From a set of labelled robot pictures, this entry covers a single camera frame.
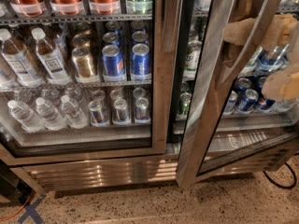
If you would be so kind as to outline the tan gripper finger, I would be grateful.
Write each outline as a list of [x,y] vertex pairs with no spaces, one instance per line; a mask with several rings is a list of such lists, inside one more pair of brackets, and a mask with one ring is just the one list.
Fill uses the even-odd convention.
[[262,88],[266,99],[284,101],[299,98],[299,63],[270,75]]
[[[223,29],[223,40],[237,46],[244,46],[253,28],[255,18],[228,23]],[[268,51],[276,46],[289,43],[298,20],[292,14],[275,15],[271,24],[262,36],[260,46]]]

